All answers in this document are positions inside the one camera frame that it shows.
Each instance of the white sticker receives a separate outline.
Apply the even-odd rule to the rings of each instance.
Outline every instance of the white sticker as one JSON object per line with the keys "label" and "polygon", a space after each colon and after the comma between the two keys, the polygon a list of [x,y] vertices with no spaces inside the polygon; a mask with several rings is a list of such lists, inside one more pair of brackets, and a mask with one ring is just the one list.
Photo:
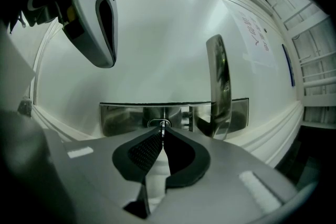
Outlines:
{"label": "white sticker", "polygon": [[230,5],[231,14],[239,28],[250,60],[263,66],[277,68],[266,33],[252,12]]}
{"label": "white sticker", "polygon": [[90,154],[90,153],[93,153],[93,149],[87,146],[87,147],[83,147],[79,150],[69,151],[68,155],[72,159],[72,158],[77,158],[77,157],[84,156],[84,155],[87,155],[87,154]]}

